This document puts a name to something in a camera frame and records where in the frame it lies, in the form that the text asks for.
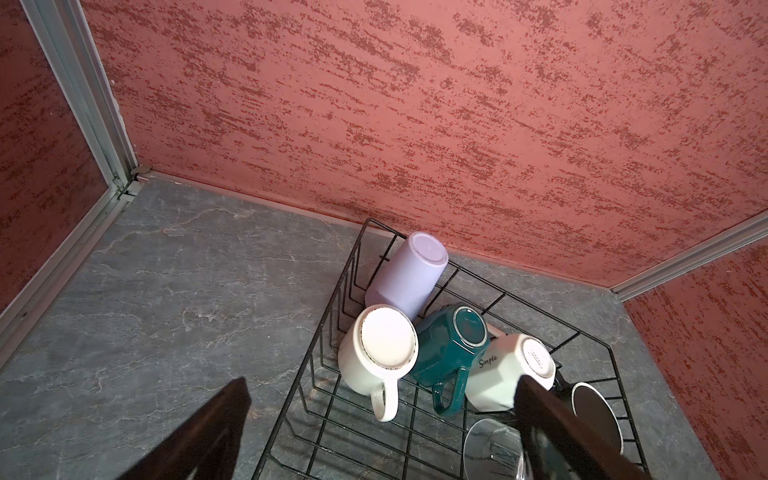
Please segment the lilac plastic cup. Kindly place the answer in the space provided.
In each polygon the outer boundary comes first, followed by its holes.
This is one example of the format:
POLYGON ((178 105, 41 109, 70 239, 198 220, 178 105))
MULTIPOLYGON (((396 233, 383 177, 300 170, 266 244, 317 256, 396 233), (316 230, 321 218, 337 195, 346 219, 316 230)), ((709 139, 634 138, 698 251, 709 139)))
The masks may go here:
POLYGON ((404 313, 412 322, 448 265, 445 246, 426 232, 414 232, 374 276, 365 305, 384 304, 404 313))

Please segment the black mug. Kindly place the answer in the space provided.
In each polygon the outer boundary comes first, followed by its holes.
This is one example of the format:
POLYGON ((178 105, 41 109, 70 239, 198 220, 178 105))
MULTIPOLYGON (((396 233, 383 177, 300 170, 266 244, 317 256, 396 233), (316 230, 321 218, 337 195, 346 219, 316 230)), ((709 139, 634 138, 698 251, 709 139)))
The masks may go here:
POLYGON ((597 434, 620 454, 624 453, 624 438, 618 418, 606 398, 586 382, 569 383, 557 370, 554 394, 570 411, 592 427, 597 434))

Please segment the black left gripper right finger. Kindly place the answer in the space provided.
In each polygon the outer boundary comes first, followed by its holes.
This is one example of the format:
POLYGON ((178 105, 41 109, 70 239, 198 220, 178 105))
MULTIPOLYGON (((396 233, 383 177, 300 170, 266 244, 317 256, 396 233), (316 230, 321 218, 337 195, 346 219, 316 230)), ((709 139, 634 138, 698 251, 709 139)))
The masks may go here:
POLYGON ((515 394, 515 416, 532 479, 647 479, 566 404, 530 376, 515 394))

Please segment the white mug green handle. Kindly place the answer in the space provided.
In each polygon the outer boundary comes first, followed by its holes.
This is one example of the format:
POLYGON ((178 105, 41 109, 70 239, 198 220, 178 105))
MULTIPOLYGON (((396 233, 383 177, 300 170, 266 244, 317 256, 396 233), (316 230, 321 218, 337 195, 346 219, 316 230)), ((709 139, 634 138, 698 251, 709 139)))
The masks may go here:
POLYGON ((417 326, 419 353, 411 376, 432 392, 438 415, 450 416, 463 406, 473 362, 490 344, 485 320, 471 306, 445 305, 417 326))

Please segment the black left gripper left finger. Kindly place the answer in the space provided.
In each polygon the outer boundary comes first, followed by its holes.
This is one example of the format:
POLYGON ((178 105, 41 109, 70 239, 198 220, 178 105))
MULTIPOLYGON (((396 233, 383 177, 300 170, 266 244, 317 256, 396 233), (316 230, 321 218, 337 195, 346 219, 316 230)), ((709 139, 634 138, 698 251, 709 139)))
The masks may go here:
POLYGON ((243 377, 230 381, 122 479, 231 479, 251 405, 243 377))

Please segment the white mug red inside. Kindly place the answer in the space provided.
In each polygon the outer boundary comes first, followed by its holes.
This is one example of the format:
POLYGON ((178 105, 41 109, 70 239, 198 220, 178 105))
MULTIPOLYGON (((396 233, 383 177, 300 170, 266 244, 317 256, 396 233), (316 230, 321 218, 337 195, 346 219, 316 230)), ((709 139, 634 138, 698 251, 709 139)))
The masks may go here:
POLYGON ((393 420, 398 411, 398 382, 414 367, 419 350, 412 322, 400 310, 372 305, 363 310, 338 348, 342 380, 370 399, 380 422, 393 420))

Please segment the white faceted mug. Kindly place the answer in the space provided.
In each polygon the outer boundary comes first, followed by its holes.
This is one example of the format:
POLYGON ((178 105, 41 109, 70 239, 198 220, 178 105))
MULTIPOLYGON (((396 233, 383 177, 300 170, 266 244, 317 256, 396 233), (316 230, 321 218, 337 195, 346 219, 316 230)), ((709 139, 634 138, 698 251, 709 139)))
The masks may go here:
POLYGON ((479 412, 515 408, 519 380, 530 376, 545 390, 554 385, 556 365, 545 345, 536 337, 510 334, 491 341, 473 363, 466 397, 479 412))

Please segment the clear plastic cup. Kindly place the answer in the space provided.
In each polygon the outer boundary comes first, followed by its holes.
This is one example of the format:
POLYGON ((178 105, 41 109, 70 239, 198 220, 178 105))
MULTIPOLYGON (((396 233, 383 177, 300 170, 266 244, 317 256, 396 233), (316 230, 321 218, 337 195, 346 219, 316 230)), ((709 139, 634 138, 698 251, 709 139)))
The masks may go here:
POLYGON ((493 419, 481 419, 464 441, 465 476, 473 479, 525 479, 526 466, 520 433, 493 419))

